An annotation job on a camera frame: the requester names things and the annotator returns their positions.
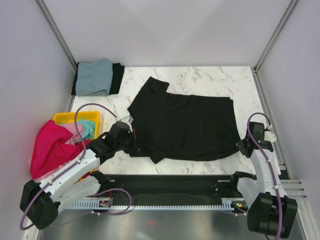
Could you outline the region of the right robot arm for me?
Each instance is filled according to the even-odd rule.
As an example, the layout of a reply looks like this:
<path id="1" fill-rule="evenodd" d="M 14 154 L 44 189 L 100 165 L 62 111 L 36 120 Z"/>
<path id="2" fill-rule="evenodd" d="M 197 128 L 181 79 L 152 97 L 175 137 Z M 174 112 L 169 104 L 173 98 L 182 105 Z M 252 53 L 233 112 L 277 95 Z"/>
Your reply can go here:
<path id="1" fill-rule="evenodd" d="M 236 145 L 255 169 L 255 174 L 236 171 L 229 184 L 230 193 L 235 197 L 242 196 L 246 202 L 249 231 L 274 236 L 277 240 L 288 238 L 298 204 L 288 197 L 280 182 L 271 142 L 261 138 L 253 140 L 247 135 Z"/>

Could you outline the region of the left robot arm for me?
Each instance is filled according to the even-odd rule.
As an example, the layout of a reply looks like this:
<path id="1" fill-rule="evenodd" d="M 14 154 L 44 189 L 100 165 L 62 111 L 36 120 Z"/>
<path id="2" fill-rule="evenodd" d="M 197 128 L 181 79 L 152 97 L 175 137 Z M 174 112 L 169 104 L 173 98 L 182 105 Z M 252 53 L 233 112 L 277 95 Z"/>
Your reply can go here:
<path id="1" fill-rule="evenodd" d="M 24 226 L 28 218 L 32 227 L 43 230 L 73 203 L 85 197 L 106 196 L 110 185 L 98 167 L 119 151 L 137 148 L 131 123 L 117 121 L 60 170 L 40 182 L 29 180 L 23 187 L 19 205 L 23 211 L 20 229 L 28 230 Z"/>

